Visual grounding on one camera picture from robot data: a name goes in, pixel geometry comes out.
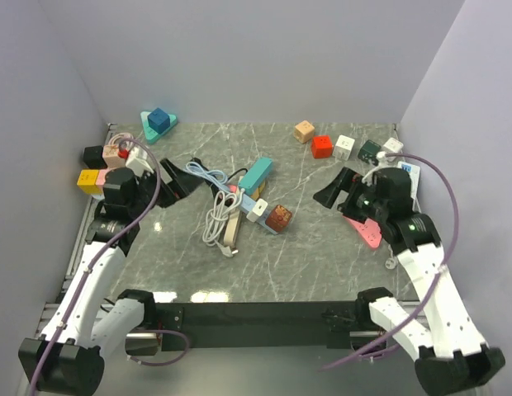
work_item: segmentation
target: teal block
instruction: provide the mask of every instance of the teal block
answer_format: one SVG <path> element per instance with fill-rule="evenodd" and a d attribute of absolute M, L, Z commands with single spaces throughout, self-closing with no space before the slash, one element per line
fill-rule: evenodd
<path fill-rule="evenodd" d="M 142 111 L 140 113 L 140 119 L 142 120 L 142 129 L 144 130 L 144 136 L 146 138 L 146 142 L 149 144 L 155 143 L 157 140 L 165 136 L 177 123 L 177 117 L 174 114 L 168 114 L 170 116 L 170 126 L 162 133 L 158 134 L 154 130 L 149 127 L 148 124 L 148 115 L 150 111 Z"/>
<path fill-rule="evenodd" d="M 245 189 L 245 194 L 251 196 L 260 184 L 263 183 L 265 177 L 273 169 L 273 161 L 271 158 L 261 157 L 249 171 L 239 181 L 238 187 Z"/>

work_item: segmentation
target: gray marble tabletop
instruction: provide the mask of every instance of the gray marble tabletop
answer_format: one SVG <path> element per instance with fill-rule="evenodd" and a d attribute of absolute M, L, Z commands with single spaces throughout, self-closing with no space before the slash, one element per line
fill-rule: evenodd
<path fill-rule="evenodd" d="M 211 191 L 200 186 L 187 199 L 167 209 L 154 208 L 142 221 L 111 297 L 126 288 L 156 292 L 156 299 L 179 302 L 324 301 L 355 299 L 359 291 L 385 286 L 399 299 L 416 299 L 404 270 L 385 268 L 383 243 L 371 250 L 335 209 L 316 203 L 313 194 L 326 186 L 342 166 L 364 173 L 357 159 L 361 145 L 383 144 L 396 137 L 393 125 L 315 124 L 316 134 L 335 142 L 340 134 L 355 139 L 348 161 L 314 159 L 310 145 L 293 137 L 294 124 L 179 124 L 151 146 L 157 158 L 183 168 L 191 157 L 231 173 L 265 156 L 274 168 L 262 197 L 281 204 L 293 220 L 271 235 L 243 219 L 233 258 L 201 241 Z M 140 125 L 113 125 L 143 139 Z"/>

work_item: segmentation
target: brown cube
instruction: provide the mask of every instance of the brown cube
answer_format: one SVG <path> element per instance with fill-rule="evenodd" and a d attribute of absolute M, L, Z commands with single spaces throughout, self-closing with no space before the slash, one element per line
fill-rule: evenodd
<path fill-rule="evenodd" d="M 281 233 L 281 231 L 287 227 L 291 219 L 291 211 L 287 210 L 281 205 L 276 205 L 265 220 L 265 224 L 277 233 Z"/>
<path fill-rule="evenodd" d="M 300 143 L 306 143 L 315 136 L 315 127 L 309 121 L 302 121 L 295 126 L 293 135 Z"/>

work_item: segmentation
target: wall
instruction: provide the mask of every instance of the wall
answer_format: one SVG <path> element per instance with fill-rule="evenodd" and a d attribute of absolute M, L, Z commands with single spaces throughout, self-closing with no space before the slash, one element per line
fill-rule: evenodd
<path fill-rule="evenodd" d="M 463 1 L 40 3 L 112 122 L 399 122 Z"/>
<path fill-rule="evenodd" d="M 78 154 L 105 128 L 39 4 L 0 0 L 0 395 L 63 280 L 86 202 Z"/>
<path fill-rule="evenodd" d="M 401 122 L 409 153 L 437 163 L 461 207 L 451 271 L 471 316 L 507 360 L 512 394 L 512 0 L 467 0 Z M 431 172 L 421 202 L 450 238 L 452 211 Z"/>

